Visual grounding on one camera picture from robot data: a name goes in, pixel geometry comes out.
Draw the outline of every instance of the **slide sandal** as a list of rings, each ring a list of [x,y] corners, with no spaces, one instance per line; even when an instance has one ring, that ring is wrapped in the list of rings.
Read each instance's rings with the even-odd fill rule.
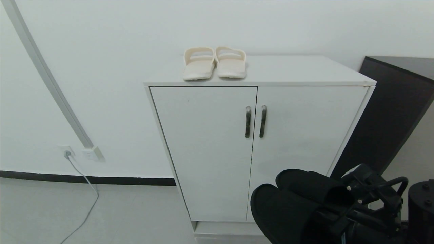
[[[184,52],[184,80],[208,79],[214,69],[215,53],[209,47],[194,47]]]
[[[216,48],[217,75],[226,78],[246,77],[246,53],[229,47]]]

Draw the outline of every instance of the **black furniture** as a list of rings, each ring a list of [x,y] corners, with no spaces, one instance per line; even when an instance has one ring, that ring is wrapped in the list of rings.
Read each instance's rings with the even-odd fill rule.
[[[360,73],[377,85],[331,175],[334,179],[361,163],[382,174],[434,99],[434,59],[367,56]]]

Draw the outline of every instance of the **black baseboard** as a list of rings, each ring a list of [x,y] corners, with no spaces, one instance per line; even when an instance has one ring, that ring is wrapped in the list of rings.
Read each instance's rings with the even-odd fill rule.
[[[15,171],[0,171],[0,177],[33,180],[33,181],[52,181],[52,182],[68,182],[68,183],[87,183],[86,179],[80,175],[53,175],[53,174],[37,174],[24,173]],[[99,177],[87,176],[92,184],[104,185],[160,185],[160,186],[176,186],[173,178],[139,178],[139,177]]]

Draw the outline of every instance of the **power cord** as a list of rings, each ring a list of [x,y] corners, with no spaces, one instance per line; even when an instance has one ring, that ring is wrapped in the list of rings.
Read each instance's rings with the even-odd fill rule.
[[[89,217],[89,215],[90,215],[90,212],[92,212],[92,209],[93,209],[93,207],[95,206],[95,204],[96,204],[96,201],[98,201],[98,198],[99,198],[99,193],[98,193],[98,189],[96,189],[95,190],[95,188],[92,186],[92,184],[90,183],[90,181],[89,181],[89,179],[82,173],[82,172],[80,172],[75,166],[74,166],[74,164],[71,162],[71,160],[69,159],[69,156],[71,156],[72,154],[71,154],[71,152],[70,151],[65,151],[65,153],[63,154],[63,156],[69,161],[69,163],[72,165],[72,167],[79,173],[79,174],[81,174],[83,177],[84,177],[84,179],[86,179],[86,181],[87,181],[87,183],[89,183],[89,185],[90,185],[90,187],[92,187],[92,190],[95,192],[95,194],[96,194],[96,199],[95,199],[95,202],[93,203],[93,205],[92,205],[92,207],[90,208],[90,210],[89,210],[89,212],[87,213],[87,215],[86,215],[86,218],[84,219],[84,221],[83,221],[83,223],[81,223],[81,225],[80,226],[78,226],[78,228],[76,228],[76,230],[75,231],[73,231],[71,234],[69,234],[60,244],[62,244],[62,243],[64,243],[72,234],[74,234],[78,229],[80,229],[80,227],[82,227],[83,225],[84,225],[84,223],[86,222],[86,220],[87,220],[87,218]]]

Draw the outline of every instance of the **gray floor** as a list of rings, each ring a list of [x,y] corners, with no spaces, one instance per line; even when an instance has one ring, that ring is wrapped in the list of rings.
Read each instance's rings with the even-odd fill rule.
[[[98,185],[87,222],[65,244],[194,244],[178,191],[168,186]],[[0,179],[0,243],[58,244],[86,216],[86,184]]]

